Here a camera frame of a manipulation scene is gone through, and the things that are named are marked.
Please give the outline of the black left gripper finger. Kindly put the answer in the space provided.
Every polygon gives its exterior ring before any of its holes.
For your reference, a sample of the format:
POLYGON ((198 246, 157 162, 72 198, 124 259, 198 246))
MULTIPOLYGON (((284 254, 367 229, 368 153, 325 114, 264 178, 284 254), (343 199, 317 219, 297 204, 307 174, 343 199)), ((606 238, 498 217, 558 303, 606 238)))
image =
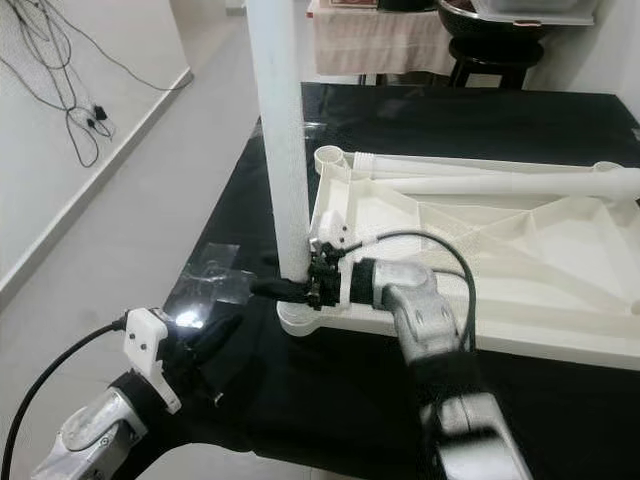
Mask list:
POLYGON ((230 338, 234 337, 237 330, 241 328, 243 323, 242 315, 234 315, 224 317, 218 325, 210 330, 210 333, 206 335, 206 360, 211 360, 212 357, 218 355, 218 353, 225 347, 230 338))
POLYGON ((192 333, 187 338, 187 365, 196 365, 200 358, 204 356, 211 338, 214 337, 215 330, 218 329, 218 321, 206 320, 197 332, 192 333))

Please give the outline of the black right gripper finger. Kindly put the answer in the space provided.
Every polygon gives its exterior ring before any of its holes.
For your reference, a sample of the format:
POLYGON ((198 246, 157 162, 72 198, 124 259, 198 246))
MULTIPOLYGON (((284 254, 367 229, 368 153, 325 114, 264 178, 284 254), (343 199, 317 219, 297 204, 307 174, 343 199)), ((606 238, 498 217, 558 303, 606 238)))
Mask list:
POLYGON ((305 283, 288 279, 259 279, 250 287, 252 294, 275 301, 306 301, 308 287, 305 283))

